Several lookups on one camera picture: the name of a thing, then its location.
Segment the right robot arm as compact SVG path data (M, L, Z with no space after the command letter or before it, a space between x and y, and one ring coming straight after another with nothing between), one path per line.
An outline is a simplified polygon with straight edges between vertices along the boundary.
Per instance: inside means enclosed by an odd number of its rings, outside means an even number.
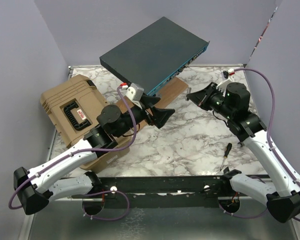
M219 89L214 82L197 92L188 93L192 101L205 111L214 111L227 120L229 130L254 154L265 169L273 185L252 179L239 170L225 173L219 189L230 196L234 192L247 195L265 205L280 223L300 214L300 175L292 168L271 139L267 127L249 111L250 92L239 82L230 82Z

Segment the dark grey network switch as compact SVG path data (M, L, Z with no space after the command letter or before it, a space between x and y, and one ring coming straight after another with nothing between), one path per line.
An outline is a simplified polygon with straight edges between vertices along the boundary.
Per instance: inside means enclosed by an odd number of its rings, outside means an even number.
M146 95L153 96L208 46L209 42L161 17L99 60L123 83L140 85Z

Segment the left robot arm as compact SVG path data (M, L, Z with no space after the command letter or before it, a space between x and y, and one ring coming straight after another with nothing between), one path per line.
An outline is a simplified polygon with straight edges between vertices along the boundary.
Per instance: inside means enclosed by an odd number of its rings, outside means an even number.
M158 97L142 96L141 105L128 107L121 112L115 104L105 106L97 117L98 125L93 127L74 146L52 160L37 167L19 167L13 172L13 197L17 197L26 215L44 209L51 201L73 195L96 197L101 190L97 175L86 172L74 179L65 175L81 165L94 161L106 153L123 151L135 141L137 125L146 121L150 126L162 128L175 113L174 109L155 107ZM133 139L119 146L117 138L133 129Z

